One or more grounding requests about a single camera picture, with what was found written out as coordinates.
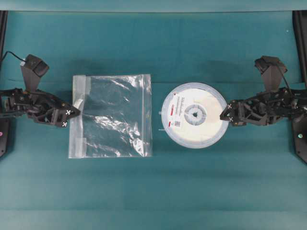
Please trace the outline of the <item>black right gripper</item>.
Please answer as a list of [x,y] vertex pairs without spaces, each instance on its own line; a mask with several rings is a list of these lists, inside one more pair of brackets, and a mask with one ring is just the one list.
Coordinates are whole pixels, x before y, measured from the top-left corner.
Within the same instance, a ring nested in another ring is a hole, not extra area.
[[292,98],[291,90],[280,88],[276,91],[261,92],[244,100],[233,100],[220,114],[220,119],[232,126],[273,125],[284,118],[291,120],[288,106]]

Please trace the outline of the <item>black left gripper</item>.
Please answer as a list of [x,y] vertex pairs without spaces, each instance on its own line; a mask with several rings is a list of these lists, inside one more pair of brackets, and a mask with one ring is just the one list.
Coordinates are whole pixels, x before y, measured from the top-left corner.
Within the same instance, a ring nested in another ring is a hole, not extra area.
[[77,108],[48,92],[9,90],[9,117],[27,115],[35,123],[66,127],[68,120],[79,114]]

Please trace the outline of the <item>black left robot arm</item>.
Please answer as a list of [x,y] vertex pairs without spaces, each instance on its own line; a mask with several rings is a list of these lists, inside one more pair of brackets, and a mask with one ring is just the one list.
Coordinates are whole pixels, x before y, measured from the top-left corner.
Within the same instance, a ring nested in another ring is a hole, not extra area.
[[41,90],[34,92],[26,92],[18,88],[1,90],[0,96],[6,98],[0,103],[1,118],[27,115],[35,123],[66,127],[70,119],[81,113],[73,105]]

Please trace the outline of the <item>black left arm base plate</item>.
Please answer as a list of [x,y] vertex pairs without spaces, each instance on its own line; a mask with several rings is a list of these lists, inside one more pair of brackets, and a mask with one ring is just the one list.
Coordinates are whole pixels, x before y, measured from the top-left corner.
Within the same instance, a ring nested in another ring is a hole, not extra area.
[[0,156],[2,157],[7,150],[9,136],[10,120],[8,118],[0,119]]

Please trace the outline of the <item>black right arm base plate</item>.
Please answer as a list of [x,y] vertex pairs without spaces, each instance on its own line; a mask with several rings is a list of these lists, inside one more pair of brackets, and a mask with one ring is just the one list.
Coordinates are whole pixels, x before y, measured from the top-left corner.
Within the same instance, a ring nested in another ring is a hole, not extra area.
[[299,122],[292,122],[295,154],[304,163],[307,163],[307,118],[302,118]]

